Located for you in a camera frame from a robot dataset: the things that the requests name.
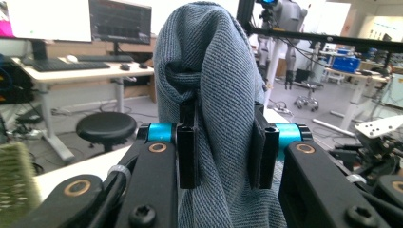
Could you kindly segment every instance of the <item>stool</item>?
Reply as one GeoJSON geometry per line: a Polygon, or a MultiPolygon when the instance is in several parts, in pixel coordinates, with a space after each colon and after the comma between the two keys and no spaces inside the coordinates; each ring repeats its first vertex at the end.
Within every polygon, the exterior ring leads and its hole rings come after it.
{"type": "Polygon", "coordinates": [[[312,105],[311,111],[316,111],[319,109],[319,102],[317,99],[312,97],[312,93],[315,92],[315,89],[322,88],[323,84],[311,81],[303,81],[302,84],[307,86],[309,89],[308,96],[299,96],[295,101],[294,105],[296,105],[299,109],[302,109],[302,105],[312,105]]]}
{"type": "Polygon", "coordinates": [[[80,120],[76,132],[83,140],[102,144],[104,152],[110,152],[113,145],[125,143],[133,135],[136,126],[136,121],[127,114],[100,112],[80,120]]]}

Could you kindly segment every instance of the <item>pink object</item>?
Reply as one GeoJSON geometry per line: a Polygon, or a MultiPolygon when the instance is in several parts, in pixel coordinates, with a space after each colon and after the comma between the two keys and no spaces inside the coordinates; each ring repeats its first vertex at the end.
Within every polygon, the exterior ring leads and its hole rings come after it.
{"type": "Polygon", "coordinates": [[[0,21],[0,36],[14,37],[10,21],[0,21]]]}

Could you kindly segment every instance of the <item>knitted fabric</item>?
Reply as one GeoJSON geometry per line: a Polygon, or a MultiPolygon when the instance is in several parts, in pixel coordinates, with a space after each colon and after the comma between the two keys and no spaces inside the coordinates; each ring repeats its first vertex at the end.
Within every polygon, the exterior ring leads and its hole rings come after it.
{"type": "Polygon", "coordinates": [[[281,168],[271,190],[252,190],[248,181],[254,101],[263,101],[263,81],[238,22],[213,3],[176,9],[159,33],[154,67],[160,122],[177,123],[180,104],[199,100],[201,185],[184,191],[179,227],[285,226],[281,168]]]}

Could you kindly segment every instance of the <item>folded fabric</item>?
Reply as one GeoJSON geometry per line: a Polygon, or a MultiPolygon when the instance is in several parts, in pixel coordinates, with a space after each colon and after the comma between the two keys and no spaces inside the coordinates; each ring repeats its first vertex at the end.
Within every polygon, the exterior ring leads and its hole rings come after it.
{"type": "Polygon", "coordinates": [[[252,190],[247,156],[254,101],[263,81],[238,22],[207,2],[176,9],[161,29],[154,52],[159,118],[179,121],[182,102],[199,100],[201,185],[180,201],[180,227],[281,227],[281,168],[271,190],[252,190]]]}

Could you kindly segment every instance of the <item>zip tie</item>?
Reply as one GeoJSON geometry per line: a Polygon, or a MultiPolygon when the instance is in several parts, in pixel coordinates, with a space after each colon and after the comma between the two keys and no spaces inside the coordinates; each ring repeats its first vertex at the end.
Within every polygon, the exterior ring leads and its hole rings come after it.
{"type": "Polygon", "coordinates": [[[126,177],[126,188],[125,189],[127,190],[128,184],[130,183],[130,179],[131,179],[130,171],[125,166],[123,166],[121,164],[115,164],[112,167],[110,167],[110,169],[107,172],[107,174],[109,175],[113,171],[121,172],[121,173],[125,174],[125,177],[126,177]]]}
{"type": "Polygon", "coordinates": [[[367,183],[367,180],[365,180],[363,177],[361,177],[358,174],[352,174],[346,177],[347,181],[354,183],[354,182],[364,182],[367,183]]]}

